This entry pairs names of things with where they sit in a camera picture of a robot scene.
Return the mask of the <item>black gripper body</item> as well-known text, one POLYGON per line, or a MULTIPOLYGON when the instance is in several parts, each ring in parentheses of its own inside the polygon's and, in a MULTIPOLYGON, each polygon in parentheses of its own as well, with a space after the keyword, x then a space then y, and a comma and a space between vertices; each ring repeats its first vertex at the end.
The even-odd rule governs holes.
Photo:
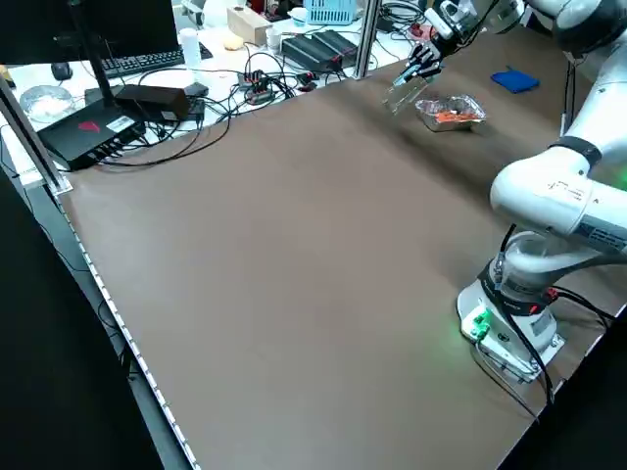
POLYGON ((465 41, 457 34, 445 38, 441 33, 436 32, 430 38, 430 45, 433 51, 433 62, 441 64, 447 57, 461 50, 465 46, 465 41))

